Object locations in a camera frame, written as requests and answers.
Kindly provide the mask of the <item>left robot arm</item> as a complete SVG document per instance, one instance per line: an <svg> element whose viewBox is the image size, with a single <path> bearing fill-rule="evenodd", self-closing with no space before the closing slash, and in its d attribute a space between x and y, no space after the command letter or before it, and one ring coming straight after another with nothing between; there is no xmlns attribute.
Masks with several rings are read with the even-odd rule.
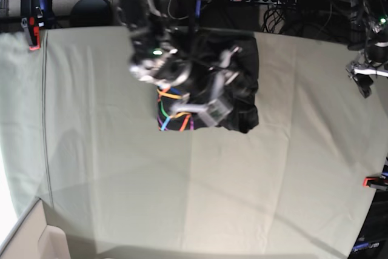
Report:
<svg viewBox="0 0 388 259"><path fill-rule="evenodd" d="M357 0L357 22L365 28L365 40L348 46L358 52L346 70L363 98L368 98L373 77L387 77L387 0Z"/></svg>

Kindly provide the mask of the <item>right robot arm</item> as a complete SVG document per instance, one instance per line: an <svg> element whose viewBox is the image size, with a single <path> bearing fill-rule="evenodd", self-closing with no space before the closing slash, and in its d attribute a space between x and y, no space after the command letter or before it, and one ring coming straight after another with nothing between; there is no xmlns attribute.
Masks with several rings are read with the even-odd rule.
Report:
<svg viewBox="0 0 388 259"><path fill-rule="evenodd" d="M218 43L209 53L200 50L199 32L171 29L156 0L119 0L119 11L133 46L130 73L159 90L178 91L169 96L166 120L188 113L207 127L225 121L233 111L227 87L240 74L232 61L241 48Z"/></svg>

